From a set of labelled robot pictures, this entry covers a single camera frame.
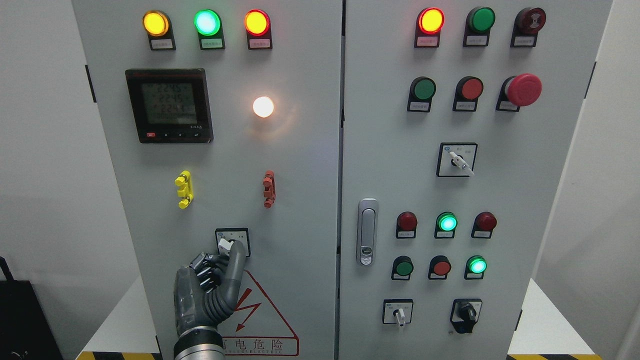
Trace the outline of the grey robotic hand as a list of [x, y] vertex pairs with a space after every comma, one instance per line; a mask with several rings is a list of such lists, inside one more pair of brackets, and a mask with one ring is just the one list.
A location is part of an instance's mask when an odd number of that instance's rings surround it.
[[236, 309], [247, 251], [231, 243], [228, 254], [199, 253], [176, 271], [174, 319], [180, 337], [198, 327], [217, 328]]

